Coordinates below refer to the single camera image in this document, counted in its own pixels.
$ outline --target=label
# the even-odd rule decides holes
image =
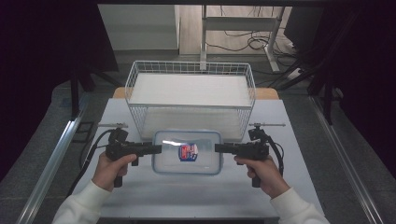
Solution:
[[[180,161],[196,161],[198,157],[198,146],[194,143],[183,143],[178,148]]]

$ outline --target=black controller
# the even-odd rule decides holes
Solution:
[[[135,143],[125,141],[128,135],[122,129],[116,129],[108,138],[108,145],[106,146],[106,156],[111,160],[116,161],[119,158],[135,154],[136,160],[131,162],[132,166],[139,164],[139,157],[150,154],[159,154],[162,152],[162,146],[153,146],[151,142]],[[122,186],[122,176],[117,176],[114,180],[114,188]]]
[[[246,144],[235,144],[235,143],[224,143],[215,144],[215,151],[219,153],[231,153],[241,158],[261,161],[267,158],[269,155],[269,146],[266,145],[268,142],[276,154],[279,163],[279,172],[283,175],[283,159],[276,147],[276,144],[272,140],[271,136],[267,135],[263,129],[260,129],[260,123],[254,124],[255,128],[248,131],[248,135],[251,141],[260,140],[256,142]],[[256,175],[251,182],[253,188],[260,187],[261,180]]]

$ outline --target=white table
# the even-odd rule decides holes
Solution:
[[[125,122],[128,141],[140,138],[124,99],[109,99],[102,123]],[[267,134],[285,149],[284,177],[308,202],[323,214],[303,156],[281,100],[257,100],[250,122],[285,123],[286,127],[264,127]],[[99,128],[95,139],[108,128]],[[98,146],[107,144],[106,135]],[[248,134],[243,142],[249,141]],[[98,148],[86,174],[75,188],[81,189],[92,178]],[[152,171],[151,156],[140,158],[139,166],[129,166],[123,186],[114,189],[102,208],[102,217],[127,219],[249,219],[277,217],[270,198],[251,187],[247,168],[236,165],[233,155],[224,154],[222,171],[214,176],[158,175]]]

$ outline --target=wire basket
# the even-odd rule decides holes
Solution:
[[[214,130],[242,140],[256,99],[248,63],[134,62],[125,99],[144,140],[159,130]]]

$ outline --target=white sleeve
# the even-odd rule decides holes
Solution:
[[[67,197],[56,212],[52,223],[96,223],[102,204],[110,194],[90,181],[80,193]]]
[[[293,188],[271,200],[271,205],[279,213],[279,224],[329,223],[312,203],[304,201]]]

